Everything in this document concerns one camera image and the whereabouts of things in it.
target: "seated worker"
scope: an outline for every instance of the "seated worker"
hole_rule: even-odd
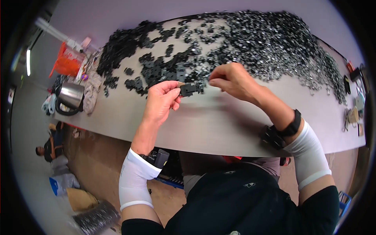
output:
[[[184,172],[182,161],[186,204],[163,228],[146,185],[161,169],[145,161],[144,156],[153,150],[158,128],[169,110],[179,108],[177,82],[165,81],[149,89],[141,124],[121,169],[122,234],[332,234],[339,215],[338,191],[323,148],[309,124],[267,87],[259,85],[241,64],[218,66],[209,83],[262,109],[278,131],[295,125],[282,133],[284,149],[294,156],[299,205],[278,186],[279,158],[255,162],[249,158],[250,162],[212,167],[206,174]],[[208,162],[215,156],[200,157]]]
[[[50,124],[51,131],[50,139],[44,144],[44,147],[38,146],[35,152],[39,156],[44,156],[47,162],[52,162],[53,159],[63,155],[63,135],[64,123],[59,121],[57,125]]]

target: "floor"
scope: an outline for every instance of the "floor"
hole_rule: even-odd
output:
[[[89,131],[82,132],[78,139],[72,138],[72,128],[66,129],[64,153],[69,160],[69,168],[81,187],[98,200],[107,200],[115,208],[120,208],[118,182],[121,166],[130,147],[130,142],[114,139]],[[332,176],[339,191],[348,192],[352,181],[358,149],[326,155]],[[154,209],[162,224],[186,203],[184,191],[156,180],[148,181],[152,190]],[[281,168],[279,186],[289,193],[295,204],[299,192],[295,178],[294,161]]]

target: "stainless steel kettle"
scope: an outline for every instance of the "stainless steel kettle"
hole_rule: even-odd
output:
[[[56,95],[58,97],[56,112],[65,116],[72,116],[78,112],[82,112],[84,98],[83,91],[84,87],[81,85],[64,82],[56,89]],[[64,104],[71,110],[68,112],[61,110],[60,104]]]

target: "right hand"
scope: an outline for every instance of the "right hand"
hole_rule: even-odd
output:
[[[209,84],[255,105],[255,96],[262,90],[262,86],[257,84],[240,63],[229,63],[215,68],[209,77]]]

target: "gray tabletop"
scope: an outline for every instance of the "gray tabletop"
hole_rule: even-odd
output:
[[[165,29],[178,27],[178,21],[168,21],[163,27]],[[193,29],[199,25],[199,22],[193,21],[190,25]],[[158,36],[160,36],[158,31],[149,33],[149,38]],[[138,61],[139,57],[149,52],[152,52],[155,58],[165,56],[166,48],[170,44],[174,44],[172,56],[189,47],[182,38],[170,37],[166,42],[155,43],[152,49],[137,48],[135,55],[123,59],[120,68],[113,71],[113,76],[118,76],[119,82],[116,89],[109,89],[108,98],[103,94],[103,87],[100,89],[95,110],[91,115],[82,112],[67,117],[55,113],[54,118],[85,130],[132,141],[141,122],[146,99],[136,91],[126,89],[124,82],[126,79],[140,76],[142,66]],[[349,76],[343,58],[324,43],[321,45],[336,60],[341,74]],[[202,53],[206,54],[216,46],[216,43],[211,45],[203,43]],[[172,56],[164,58],[164,62],[172,59]],[[132,76],[124,74],[126,67],[135,71]],[[307,87],[301,86],[296,77],[289,76],[283,76],[279,81],[269,83],[258,79],[256,81],[267,86],[286,104],[301,112],[302,117],[318,136],[325,153],[341,152],[365,145],[365,138],[358,137],[357,128],[350,126],[348,132],[342,132],[346,106],[338,104],[334,95],[328,96],[326,89],[314,92],[314,96],[311,96]],[[351,95],[346,99],[348,107],[353,107],[357,95],[356,86],[351,83],[350,87]],[[180,108],[171,111],[167,121],[161,126],[155,146],[216,155],[252,157],[284,155],[283,151],[274,151],[260,141],[258,133],[266,124],[272,125],[268,116],[258,107],[220,92],[218,88],[208,86],[205,94],[195,93],[191,97],[182,98]]]

